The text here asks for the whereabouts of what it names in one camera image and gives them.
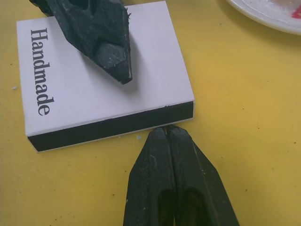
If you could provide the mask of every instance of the yellow table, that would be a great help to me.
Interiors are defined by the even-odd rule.
[[[225,0],[167,5],[196,98],[195,119],[179,125],[218,169],[241,226],[300,226],[301,37]],[[28,0],[0,3],[0,226],[121,226],[149,131],[35,152],[24,134],[16,21],[42,16]]]

